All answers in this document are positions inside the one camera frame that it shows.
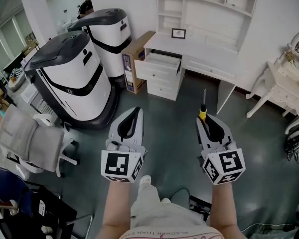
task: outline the white wall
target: white wall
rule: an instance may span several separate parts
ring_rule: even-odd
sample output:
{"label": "white wall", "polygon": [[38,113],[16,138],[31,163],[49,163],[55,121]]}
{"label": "white wall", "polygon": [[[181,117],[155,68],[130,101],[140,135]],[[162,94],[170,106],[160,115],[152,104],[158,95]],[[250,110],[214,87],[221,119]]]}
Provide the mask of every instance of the white wall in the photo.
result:
{"label": "white wall", "polygon": [[123,9],[129,19],[133,38],[156,30],[156,0],[92,0],[94,11],[107,8]]}
{"label": "white wall", "polygon": [[[94,10],[119,7],[131,23],[133,37],[156,29],[156,0],[94,0]],[[240,52],[244,74],[238,87],[251,90],[267,61],[274,62],[299,32],[299,0],[257,0],[252,23]]]}
{"label": "white wall", "polygon": [[[59,21],[66,23],[70,21],[72,17],[77,17],[79,8],[76,6],[81,5],[83,2],[84,0],[46,0],[55,25],[57,25]],[[92,3],[94,6],[97,0],[92,0]]]}
{"label": "white wall", "polygon": [[57,36],[46,1],[22,0],[22,4],[35,38],[42,47],[50,38]]}

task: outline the picture frame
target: picture frame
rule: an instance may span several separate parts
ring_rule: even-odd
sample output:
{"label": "picture frame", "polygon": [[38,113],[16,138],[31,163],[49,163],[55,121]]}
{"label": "picture frame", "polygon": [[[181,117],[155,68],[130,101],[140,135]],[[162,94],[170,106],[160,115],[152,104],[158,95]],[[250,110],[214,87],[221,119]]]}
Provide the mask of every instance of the picture frame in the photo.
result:
{"label": "picture frame", "polygon": [[185,39],[186,29],[172,28],[171,29],[171,37],[172,38],[177,38],[177,39]]}

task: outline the yellow handle tool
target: yellow handle tool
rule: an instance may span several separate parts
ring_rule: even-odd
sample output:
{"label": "yellow handle tool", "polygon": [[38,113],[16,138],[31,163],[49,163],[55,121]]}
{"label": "yellow handle tool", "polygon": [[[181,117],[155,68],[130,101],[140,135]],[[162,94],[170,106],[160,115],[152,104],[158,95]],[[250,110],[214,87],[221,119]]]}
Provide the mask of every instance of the yellow handle tool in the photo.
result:
{"label": "yellow handle tool", "polygon": [[207,107],[206,107],[206,90],[204,90],[203,104],[200,105],[200,109],[199,109],[199,117],[204,122],[206,120],[206,113],[207,113]]}

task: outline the person's leg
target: person's leg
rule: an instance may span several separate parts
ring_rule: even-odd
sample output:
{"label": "person's leg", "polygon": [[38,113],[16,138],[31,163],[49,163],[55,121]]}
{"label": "person's leg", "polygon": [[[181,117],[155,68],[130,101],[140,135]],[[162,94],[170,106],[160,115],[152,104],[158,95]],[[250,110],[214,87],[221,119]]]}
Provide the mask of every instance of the person's leg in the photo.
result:
{"label": "person's leg", "polygon": [[160,204],[157,188],[150,184],[150,176],[143,176],[140,180],[139,195],[131,208],[131,216],[151,209]]}

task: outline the forearm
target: forearm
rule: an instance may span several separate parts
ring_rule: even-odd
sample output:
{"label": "forearm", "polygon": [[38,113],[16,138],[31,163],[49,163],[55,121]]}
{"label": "forearm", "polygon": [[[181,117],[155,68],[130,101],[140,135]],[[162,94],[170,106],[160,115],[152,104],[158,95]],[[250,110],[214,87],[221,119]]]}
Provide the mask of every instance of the forearm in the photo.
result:
{"label": "forearm", "polygon": [[110,182],[97,239],[118,239],[131,227],[130,183]]}
{"label": "forearm", "polygon": [[214,186],[210,226],[226,239],[245,239],[237,226],[236,208],[231,183]]}
{"label": "forearm", "polygon": [[237,225],[236,209],[231,183],[214,186],[210,225],[226,227]]}
{"label": "forearm", "polygon": [[127,226],[130,228],[130,183],[111,182],[103,216],[104,226]]}

